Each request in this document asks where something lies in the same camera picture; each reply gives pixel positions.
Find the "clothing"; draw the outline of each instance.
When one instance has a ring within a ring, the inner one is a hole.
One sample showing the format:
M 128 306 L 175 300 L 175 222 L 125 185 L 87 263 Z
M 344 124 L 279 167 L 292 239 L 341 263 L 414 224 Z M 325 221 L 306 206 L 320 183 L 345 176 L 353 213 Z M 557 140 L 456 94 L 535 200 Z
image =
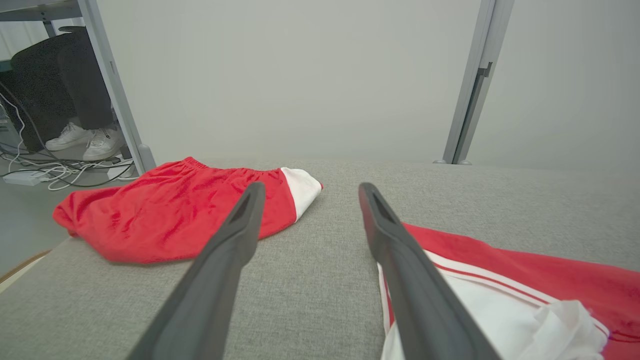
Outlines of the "clothing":
M 640 357 L 640 273 L 404 226 L 504 360 Z M 379 270 L 383 359 L 403 359 Z
M 73 192 L 56 207 L 53 218 L 110 261 L 190 259 L 254 181 L 266 188 L 260 239 L 298 221 L 322 189 L 300 169 L 209 168 L 186 158 L 120 188 Z
M 84 129 L 113 123 L 111 100 L 86 29 L 32 45 L 14 55 L 11 66 L 21 100 L 44 141 L 58 136 L 76 115 Z

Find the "gray floor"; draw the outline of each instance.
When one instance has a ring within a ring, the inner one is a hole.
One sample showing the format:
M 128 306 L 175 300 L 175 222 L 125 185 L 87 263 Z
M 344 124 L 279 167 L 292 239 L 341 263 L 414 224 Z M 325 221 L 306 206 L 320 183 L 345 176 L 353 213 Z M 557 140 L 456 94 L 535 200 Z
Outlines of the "gray floor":
M 56 156 L 79 159 L 84 149 L 85 146 L 80 145 L 57 152 Z M 7 171 L 8 164 L 9 161 L 0 160 L 2 174 Z M 23 167 L 12 165 L 12 170 L 20 168 Z M 78 183 L 96 184 L 107 179 L 105 173 L 85 173 Z M 123 184 L 121 181 L 114 181 L 100 187 Z M 56 224 L 51 214 L 68 194 L 80 188 L 69 187 L 52 192 L 47 189 L 47 185 L 48 183 L 36 186 L 7 184 L 0 179 L 0 276 L 31 256 L 52 249 L 67 238 L 67 231 Z

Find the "white sneaker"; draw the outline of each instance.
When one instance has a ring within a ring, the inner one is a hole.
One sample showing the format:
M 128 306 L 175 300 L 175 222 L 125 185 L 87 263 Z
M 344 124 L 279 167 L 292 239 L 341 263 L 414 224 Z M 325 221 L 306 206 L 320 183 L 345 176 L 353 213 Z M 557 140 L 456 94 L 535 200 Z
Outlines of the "white sneaker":
M 120 133 L 112 129 L 98 129 L 93 131 L 93 138 L 87 145 L 82 160 L 97 161 L 115 155 L 122 146 Z
M 49 151 L 64 150 L 75 145 L 86 145 L 92 136 L 93 133 L 91 130 L 85 130 L 73 122 L 69 122 L 67 126 L 62 129 L 60 136 L 49 140 L 44 145 Z

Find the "white wall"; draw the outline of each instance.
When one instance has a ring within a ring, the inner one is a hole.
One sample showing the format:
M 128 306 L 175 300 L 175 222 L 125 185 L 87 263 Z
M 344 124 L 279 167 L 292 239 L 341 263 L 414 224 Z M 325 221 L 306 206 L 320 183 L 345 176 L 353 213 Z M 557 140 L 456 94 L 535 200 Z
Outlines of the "white wall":
M 640 1 L 517 0 L 467 159 L 640 173 Z
M 480 0 L 98 4 L 157 163 L 432 162 L 442 158 Z
M 56 34 L 61 34 L 61 26 L 84 26 L 81 17 L 76 19 L 54 20 L 51 24 L 56 28 Z M 0 22 L 0 60 L 9 60 L 17 52 L 37 44 L 46 38 L 42 21 L 2 21 Z

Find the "red and white garment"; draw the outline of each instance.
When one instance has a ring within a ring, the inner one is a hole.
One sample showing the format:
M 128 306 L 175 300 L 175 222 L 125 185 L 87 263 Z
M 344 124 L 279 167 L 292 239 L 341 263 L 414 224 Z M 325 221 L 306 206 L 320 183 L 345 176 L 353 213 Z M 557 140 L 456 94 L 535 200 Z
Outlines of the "red and white garment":
M 220 169 L 186 158 L 123 187 L 73 192 L 53 219 L 110 261 L 195 258 L 255 181 L 266 189 L 260 239 L 298 221 L 322 190 L 301 169 Z
M 640 359 L 640 273 L 404 225 L 503 360 Z M 382 359 L 404 359 L 382 268 Z

